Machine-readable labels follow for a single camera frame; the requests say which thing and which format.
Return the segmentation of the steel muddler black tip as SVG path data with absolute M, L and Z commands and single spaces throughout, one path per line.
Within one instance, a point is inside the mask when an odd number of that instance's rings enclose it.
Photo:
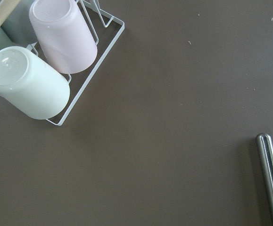
M 273 222 L 273 140 L 269 134 L 261 133 L 257 135 L 256 143 Z

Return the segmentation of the pink plastic cup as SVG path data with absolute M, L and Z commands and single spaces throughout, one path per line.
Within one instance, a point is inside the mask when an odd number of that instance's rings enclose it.
M 97 45 L 74 0 L 36 0 L 29 18 L 41 49 L 60 73 L 79 73 L 97 57 Z

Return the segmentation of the white plastic cup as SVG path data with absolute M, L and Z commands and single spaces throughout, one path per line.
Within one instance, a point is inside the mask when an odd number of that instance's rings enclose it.
M 27 116 L 46 120 L 59 114 L 70 97 L 68 81 L 30 50 L 0 50 L 0 96 Z

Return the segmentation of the green plastic cup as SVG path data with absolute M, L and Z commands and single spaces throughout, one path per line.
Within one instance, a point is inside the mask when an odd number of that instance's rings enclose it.
M 29 18 L 29 10 L 33 3 L 33 0 L 21 0 L 1 25 L 2 30 L 10 40 L 21 47 L 30 47 L 37 42 L 37 37 Z

